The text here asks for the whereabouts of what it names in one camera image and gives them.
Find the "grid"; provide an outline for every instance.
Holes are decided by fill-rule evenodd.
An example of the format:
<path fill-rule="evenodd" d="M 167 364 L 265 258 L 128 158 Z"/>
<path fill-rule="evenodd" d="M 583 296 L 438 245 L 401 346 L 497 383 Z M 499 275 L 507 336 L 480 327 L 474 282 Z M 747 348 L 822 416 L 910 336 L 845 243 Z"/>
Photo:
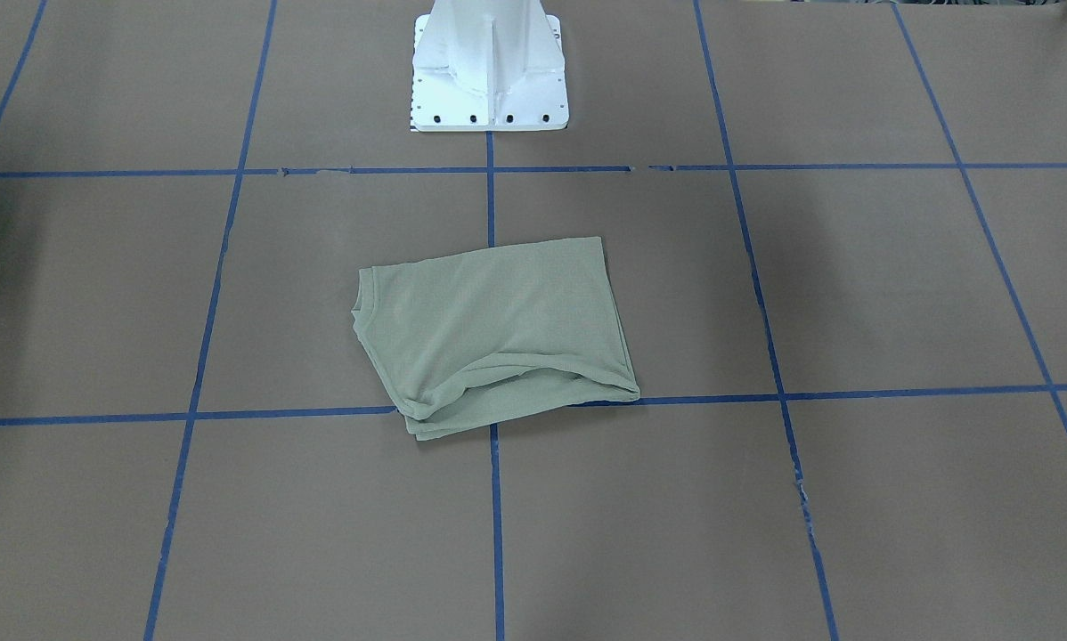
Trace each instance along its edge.
<path fill-rule="evenodd" d="M 274 410 L 244 410 L 244 411 L 201 411 L 201 395 L 207 369 L 207 358 L 209 344 L 212 340 L 212 328 L 217 317 L 217 309 L 221 294 L 221 279 L 223 279 L 224 258 L 229 250 L 230 233 L 236 222 L 238 201 L 240 199 L 241 183 L 246 175 L 317 175 L 321 172 L 341 172 L 341 174 L 437 174 L 437 175 L 484 175 L 485 188 L 488 188 L 488 215 L 485 215 L 485 226 L 488 226 L 488 244 L 496 244 L 496 207 L 494 206 L 494 179 L 499 174 L 564 174 L 574 172 L 575 174 L 586 174 L 586 172 L 633 172 L 633 171 L 667 171 L 667 172 L 717 172 L 720 179 L 724 178 L 729 183 L 730 191 L 734 198 L 740 225 L 742 239 L 746 251 L 746 258 L 750 265 L 751 287 L 757 300 L 759 313 L 761 313 L 763 330 L 766 340 L 766 352 L 769 359 L 770 369 L 774 374 L 774 394 L 736 394 L 736 395 L 714 395 L 714 396 L 660 396 L 646 397 L 636 401 L 632 405 L 701 405 L 701 404 L 740 404 L 744 402 L 762 402 L 763 404 L 775 404 L 779 407 L 782 417 L 784 437 L 790 447 L 790 459 L 793 463 L 795 474 L 795 487 L 797 487 L 799 508 L 803 524 L 806 524 L 806 535 L 810 545 L 811 556 L 814 561 L 814 572 L 817 579 L 819 593 L 822 593 L 823 611 L 826 613 L 827 631 L 832 640 L 839 638 L 839 630 L 835 620 L 835 605 L 833 604 L 829 588 L 827 587 L 827 574 L 823 564 L 822 551 L 819 551 L 818 534 L 822 534 L 822 523 L 816 524 L 811 517 L 810 503 L 806 488 L 803 487 L 803 455 L 800 453 L 797 443 L 795 443 L 795 431 L 793 419 L 791 419 L 791 402 L 793 401 L 819 401 L 819 399 L 876 399 L 876 398 L 902 398 L 902 397 L 933 397 L 933 396 L 978 396 L 978 395 L 1047 395 L 1051 399 L 1052 406 L 1058 414 L 1060 422 L 1064 427 L 1067 435 L 1067 412 L 1062 402 L 1062 392 L 1067 392 L 1067 382 L 1056 381 L 1049 372 L 1041 347 L 1035 337 L 1026 316 L 1025 305 L 1021 303 L 1021 298 L 1017 294 L 1014 281 L 1010 278 L 1010 271 L 1005 259 L 999 251 L 994 233 L 989 226 L 982 208 L 978 191 L 970 179 L 970 170 L 1067 170 L 1067 162 L 966 162 L 957 150 L 949 123 L 941 110 L 936 94 L 934 93 L 931 78 L 922 66 L 919 51 L 907 25 L 903 19 L 901 9 L 896 4 L 891 5 L 893 19 L 901 30 L 905 45 L 911 62 L 924 85 L 929 103 L 933 105 L 937 121 L 940 123 L 941 134 L 949 145 L 953 155 L 953 162 L 945 163 L 805 163 L 805 164 L 743 164 L 736 163 L 733 158 L 732 143 L 730 142 L 728 118 L 724 114 L 724 106 L 720 98 L 728 89 L 717 86 L 716 73 L 714 69 L 714 58 L 710 48 L 708 34 L 704 29 L 704 20 L 701 11 L 700 0 L 691 0 L 691 12 L 696 17 L 698 36 L 703 53 L 704 70 L 707 73 L 707 84 L 712 93 L 716 117 L 718 122 L 719 139 L 722 149 L 720 164 L 655 164 L 648 167 L 635 167 L 632 165 L 545 165 L 545 166 L 497 166 L 494 163 L 494 140 L 492 133 L 485 133 L 485 164 L 483 166 L 286 166 L 280 167 L 252 167 L 249 166 L 249 150 L 252 142 L 253 126 L 256 119 L 257 101 L 260 98 L 261 82 L 266 76 L 269 45 L 272 39 L 272 28 L 277 13 L 277 0 L 269 3 L 268 18 L 265 26 L 264 41 L 260 45 L 259 64 L 256 68 L 256 81 L 252 89 L 252 97 L 249 105 L 248 118 L 244 124 L 243 141 L 240 144 L 240 157 L 237 159 L 235 167 L 217 167 L 217 170 L 102 170 L 102 171 L 0 171 L 0 180 L 17 180 L 28 178 L 95 178 L 110 179 L 122 177 L 196 177 L 197 175 L 227 175 L 234 178 L 233 191 L 229 197 L 227 217 L 224 222 L 223 243 L 217 256 L 216 273 L 212 277 L 212 291 L 209 297 L 207 318 L 205 318 L 204 330 L 201 341 L 201 352 L 196 358 L 196 380 L 192 386 L 191 398 L 189 398 L 188 410 L 185 412 L 170 413 L 133 413 L 133 414 L 101 414 L 101 415 L 54 415 L 54 417 L 0 417 L 0 427 L 13 426 L 61 426 L 61 424 L 94 424 L 94 422 L 185 422 L 185 431 L 180 438 L 180 453 L 176 463 L 174 483 L 172 483 L 172 494 L 168 512 L 168 523 L 163 535 L 162 547 L 160 548 L 159 563 L 156 567 L 155 579 L 149 602 L 145 639 L 147 641 L 155 637 L 156 624 L 158 624 L 159 603 L 165 580 L 165 573 L 171 563 L 172 543 L 174 543 L 176 512 L 180 501 L 180 492 L 187 476 L 187 462 L 189 450 L 191 449 L 191 438 L 194 433 L 196 422 L 203 421 L 224 421 L 224 419 L 250 419 L 250 418 L 277 418 L 277 417 L 355 417 L 355 415 L 388 414 L 395 412 L 394 406 L 296 406 L 294 408 Z M 21 49 L 12 77 L 9 79 L 3 98 L 0 101 L 0 123 L 7 109 L 10 100 L 13 98 L 18 78 L 23 70 L 26 62 L 31 53 L 31 48 L 38 31 L 38 26 L 46 17 L 46 0 L 41 0 L 37 4 L 33 21 Z M 1042 385 L 975 385 L 975 386 L 945 386 L 945 388 L 907 388 L 907 389 L 850 389 L 850 390 L 787 390 L 783 382 L 781 370 L 779 370 L 779 357 L 775 349 L 774 328 L 767 313 L 764 289 L 759 278 L 759 263 L 757 251 L 751 240 L 751 233 L 746 219 L 744 194 L 740 191 L 742 172 L 773 172 L 773 171 L 842 171 L 842 170 L 955 170 L 960 174 L 966 191 L 973 205 L 973 214 L 976 215 L 978 224 L 984 233 L 989 251 L 992 252 L 994 263 L 1005 285 L 1007 294 L 1014 305 L 1019 323 L 1035 363 L 1042 374 Z M 586 406 L 609 406 L 608 402 L 591 402 Z M 503 506 L 501 506 L 501 483 L 504 482 L 504 469 L 501 466 L 501 447 L 499 443 L 498 426 L 490 427 L 490 464 L 492 464 L 492 496 L 493 496 L 493 576 L 494 576 L 494 616 L 496 616 L 496 638 L 505 638 L 505 588 L 503 584 Z"/>

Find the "cloth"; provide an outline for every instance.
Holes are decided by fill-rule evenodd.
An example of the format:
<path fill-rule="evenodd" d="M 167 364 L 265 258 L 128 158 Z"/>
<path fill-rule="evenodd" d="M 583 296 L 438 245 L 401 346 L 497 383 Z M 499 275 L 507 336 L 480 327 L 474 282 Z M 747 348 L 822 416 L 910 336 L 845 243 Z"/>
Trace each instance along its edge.
<path fill-rule="evenodd" d="M 640 398 L 595 237 L 362 269 L 352 315 L 418 440 Z"/>

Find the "white mounting plate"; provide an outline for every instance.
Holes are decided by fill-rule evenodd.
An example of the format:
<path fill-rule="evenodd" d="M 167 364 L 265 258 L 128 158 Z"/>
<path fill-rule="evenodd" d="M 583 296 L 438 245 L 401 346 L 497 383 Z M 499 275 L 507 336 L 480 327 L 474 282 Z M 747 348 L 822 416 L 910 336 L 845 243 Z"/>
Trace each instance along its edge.
<path fill-rule="evenodd" d="M 430 14 L 415 20 L 415 47 Z M 561 20 L 546 16 L 561 47 Z M 501 96 L 490 118 L 489 97 L 468 93 L 447 73 L 415 69 L 411 96 L 412 131 L 545 131 L 569 125 L 566 73 L 530 74 Z"/>

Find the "folded towel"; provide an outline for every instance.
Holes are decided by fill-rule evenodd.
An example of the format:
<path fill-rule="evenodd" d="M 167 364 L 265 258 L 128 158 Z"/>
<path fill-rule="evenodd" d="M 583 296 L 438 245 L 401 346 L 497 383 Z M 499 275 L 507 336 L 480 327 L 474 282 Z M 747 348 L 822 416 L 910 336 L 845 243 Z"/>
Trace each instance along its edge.
<path fill-rule="evenodd" d="M 595 237 L 362 269 L 352 315 L 418 440 L 640 398 Z"/>

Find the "white metal bracket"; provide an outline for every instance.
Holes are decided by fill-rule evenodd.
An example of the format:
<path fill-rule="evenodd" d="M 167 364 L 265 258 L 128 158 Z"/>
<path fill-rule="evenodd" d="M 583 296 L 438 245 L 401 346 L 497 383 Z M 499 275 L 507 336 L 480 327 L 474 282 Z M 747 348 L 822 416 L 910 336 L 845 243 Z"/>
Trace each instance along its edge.
<path fill-rule="evenodd" d="M 564 129 L 561 21 L 541 0 L 434 0 L 415 20 L 411 128 Z"/>

